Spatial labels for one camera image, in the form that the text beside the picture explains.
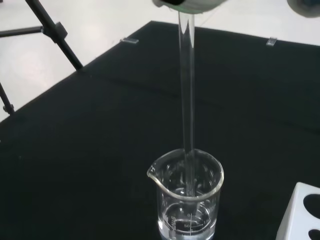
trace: black table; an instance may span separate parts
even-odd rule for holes
[[[320,49],[198,28],[195,145],[222,163],[215,240],[274,240],[320,186]],[[150,22],[0,124],[0,239],[160,239],[146,172],[182,147],[178,27]]]

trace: clear liquid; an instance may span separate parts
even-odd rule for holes
[[[159,231],[163,240],[210,240],[213,238],[216,230],[216,221],[214,221],[209,227],[199,232],[185,232],[173,231],[171,227],[168,227],[167,223],[158,221]]]
[[[195,16],[179,12],[180,77],[186,195],[195,196]]]
[[[161,237],[166,240],[209,240],[215,233],[217,221],[211,216],[205,202],[172,203],[158,219]]]

